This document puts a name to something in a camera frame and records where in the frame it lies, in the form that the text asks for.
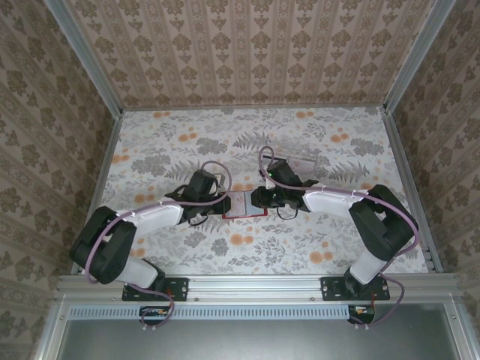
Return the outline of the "red leather card holder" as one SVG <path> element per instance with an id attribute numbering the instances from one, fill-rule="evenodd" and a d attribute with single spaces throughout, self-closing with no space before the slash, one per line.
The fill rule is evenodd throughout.
<path id="1" fill-rule="evenodd" d="M 259 208 L 253 205 L 251 195 L 253 191 L 233 191 L 229 193 L 231 200 L 230 210 L 222 215 L 225 220 L 258 218 L 268 215 L 266 208 Z"/>

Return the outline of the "floral patterned table cover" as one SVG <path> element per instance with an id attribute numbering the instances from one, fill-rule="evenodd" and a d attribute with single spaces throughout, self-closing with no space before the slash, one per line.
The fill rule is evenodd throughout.
<path id="1" fill-rule="evenodd" d="M 346 190 L 405 193 L 380 108 L 126 112 L 102 203 L 137 209 L 186 184 L 193 173 L 232 173 L 234 191 L 263 183 L 263 146 L 318 152 L 314 178 Z M 363 251 L 354 223 L 290 208 L 265 217 L 184 223 L 136 239 L 130 254 L 170 275 L 343 273 Z"/>

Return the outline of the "grey metal panel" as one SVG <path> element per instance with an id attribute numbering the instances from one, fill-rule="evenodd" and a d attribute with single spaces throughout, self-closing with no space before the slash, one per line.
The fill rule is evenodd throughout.
<path id="1" fill-rule="evenodd" d="M 58 360 L 459 360 L 445 311 L 402 305 L 384 323 L 345 320 L 134 320 L 67 325 Z"/>

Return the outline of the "aluminium back rail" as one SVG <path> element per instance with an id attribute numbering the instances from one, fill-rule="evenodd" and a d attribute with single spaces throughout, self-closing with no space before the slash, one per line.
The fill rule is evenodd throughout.
<path id="1" fill-rule="evenodd" d="M 206 105 L 206 106 L 151 106 L 151 107 L 125 107 L 126 112 L 141 111 L 181 111 L 181 110 L 262 110 L 262 109 L 325 109 L 325 108 L 383 108 L 382 103 L 297 103 L 297 104 L 254 104 L 254 105 Z"/>

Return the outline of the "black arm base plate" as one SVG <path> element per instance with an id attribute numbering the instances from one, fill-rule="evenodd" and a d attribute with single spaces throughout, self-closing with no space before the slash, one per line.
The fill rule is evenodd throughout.
<path id="1" fill-rule="evenodd" d="M 148 288 L 148 292 L 142 292 L 130 285 L 124 285 L 121 299 L 124 302 L 166 301 L 164 297 L 152 293 L 155 291 L 168 295 L 175 302 L 186 302 L 188 290 L 189 280 L 186 277 L 164 277 L 160 280 L 155 280 Z"/>
<path id="2" fill-rule="evenodd" d="M 322 299 L 324 301 L 369 301 L 389 300 L 389 286 L 380 276 L 368 284 L 361 284 L 353 277 L 321 277 Z"/>

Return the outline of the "aluminium side rail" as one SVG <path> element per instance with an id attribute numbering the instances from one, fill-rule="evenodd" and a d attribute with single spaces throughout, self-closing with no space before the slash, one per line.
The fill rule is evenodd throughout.
<path id="1" fill-rule="evenodd" d="M 419 226 L 419 242 L 421 244 L 425 262 L 427 263 L 427 268 L 430 272 L 443 273 L 440 257 L 434 244 L 425 211 L 392 113 L 388 110 L 382 109 L 382 120 L 385 126 L 385 131 L 388 135 L 392 154 L 397 164 L 403 190 L 409 204 L 409 210 Z"/>
<path id="2" fill-rule="evenodd" d="M 120 116 L 114 120 L 114 123 L 112 126 L 112 133 L 110 134 L 110 137 L 109 137 L 109 142 L 106 147 L 106 152 L 103 158 L 100 172 L 98 174 L 97 184 L 95 185 L 94 194 L 91 200 L 90 208 L 88 210 L 89 217 L 91 217 L 94 214 L 95 210 L 101 205 L 101 200 L 103 199 L 107 179 L 110 173 L 110 168 L 112 166 L 113 157 L 116 151 L 116 146 L 119 141 L 120 132 L 122 129 L 122 123 L 123 123 L 123 114 L 121 113 Z M 92 249 L 90 254 L 87 256 L 87 262 L 85 265 L 86 266 L 85 276 L 87 281 L 90 284 L 98 283 L 98 280 L 90 275 L 90 266 L 92 263 L 93 256 L 95 255 L 95 251 L 98 249 L 98 246 L 96 245 L 96 243 L 98 239 L 103 238 L 102 231 L 103 231 L 102 226 L 100 227 L 100 230 L 94 231 L 94 240 L 92 244 Z"/>

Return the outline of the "aluminium frame post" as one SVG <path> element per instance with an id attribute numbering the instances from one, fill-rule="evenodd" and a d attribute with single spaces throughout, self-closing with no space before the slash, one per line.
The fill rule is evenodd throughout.
<path id="1" fill-rule="evenodd" d="M 431 48 L 456 0 L 435 0 L 409 55 L 406 57 L 393 85 L 383 102 L 387 114 L 394 112 L 409 84 Z"/>
<path id="2" fill-rule="evenodd" d="M 113 87 L 110 85 L 105 71 L 101 68 L 95 56 L 93 46 L 88 44 L 74 16 L 68 9 L 65 0 L 45 0 L 45 2 L 110 114 L 115 121 L 120 119 L 122 117 L 123 106 L 113 91 Z"/>

